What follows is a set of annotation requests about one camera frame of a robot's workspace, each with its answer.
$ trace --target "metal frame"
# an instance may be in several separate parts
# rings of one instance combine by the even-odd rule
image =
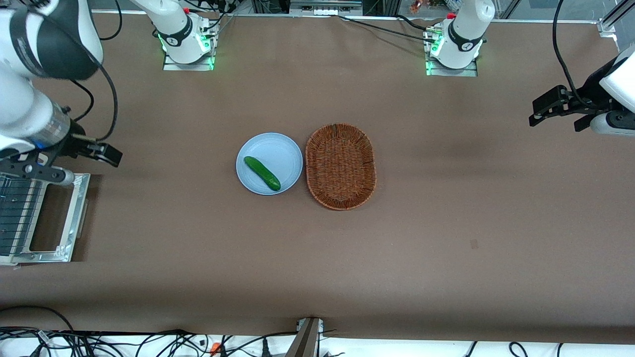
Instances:
[[[298,327],[300,331],[284,357],[315,357],[319,334],[324,332],[324,322],[319,318],[304,318],[298,321]]]
[[[86,193],[88,192],[89,182],[89,173],[75,174],[72,187],[73,191],[70,197],[69,209],[66,214],[60,243],[55,248],[55,251],[35,252],[30,250],[30,245],[48,184],[31,180],[27,187],[28,191],[18,195],[34,196],[34,198],[25,200],[22,213],[27,213],[20,216],[15,235],[12,239],[10,238],[14,247],[11,248],[8,255],[0,256],[0,265],[15,266],[20,263],[70,262],[75,242],[80,235],[84,220]]]
[[[635,7],[635,0],[622,0],[599,21],[601,32],[615,32],[613,25]]]
[[[521,2],[521,0],[512,0],[512,2],[505,9],[505,11],[503,11],[503,13],[501,14],[501,16],[499,18],[501,18],[502,20],[507,20],[512,15],[512,13],[514,13],[514,10],[516,10],[516,8],[518,7],[518,4],[520,4],[520,2]]]

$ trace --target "metal post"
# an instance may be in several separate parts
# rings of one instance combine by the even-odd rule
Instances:
[[[319,318],[306,318],[298,321],[298,324],[300,331],[284,357],[316,357],[319,334],[324,323]]]
[[[635,0],[622,0],[615,5],[603,18],[598,27],[600,32],[614,32],[613,25],[635,7]]]
[[[500,16],[500,18],[503,19],[503,20],[509,19],[509,17],[511,17],[512,13],[514,13],[514,10],[518,7],[518,4],[520,3],[520,1],[521,0],[512,0],[512,2],[505,9],[505,11],[503,11],[503,14]]]

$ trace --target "metal rack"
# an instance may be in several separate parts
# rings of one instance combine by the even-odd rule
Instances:
[[[51,252],[30,249],[48,183],[0,175],[0,265],[69,262],[83,223],[89,173],[75,174],[62,237]]]

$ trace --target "black clamp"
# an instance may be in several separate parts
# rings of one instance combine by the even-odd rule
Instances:
[[[454,21],[450,22],[450,26],[448,26],[448,35],[450,35],[452,42],[457,44],[458,50],[461,52],[471,51],[483,38],[483,35],[477,39],[466,39],[459,36],[454,29]]]

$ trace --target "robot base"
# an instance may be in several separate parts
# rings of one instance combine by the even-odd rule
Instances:
[[[435,32],[424,31],[424,38],[437,40],[439,35]],[[447,68],[439,62],[437,58],[431,55],[434,43],[424,43],[425,51],[425,74],[428,76],[446,76],[446,77],[477,77],[478,69],[476,67],[476,59],[461,69]]]
[[[210,21],[207,18],[201,18],[203,21],[203,26],[208,26]],[[220,28],[220,24],[217,22],[213,27],[209,28],[206,32],[203,33],[203,36],[208,37],[205,40],[202,40],[202,44],[206,47],[209,47],[209,52],[205,53],[201,58],[197,61],[190,64],[181,64],[178,63],[168,54],[165,54],[163,59],[163,70],[164,71],[213,71],[214,70],[214,61],[216,60],[216,47],[218,46],[218,31]]]

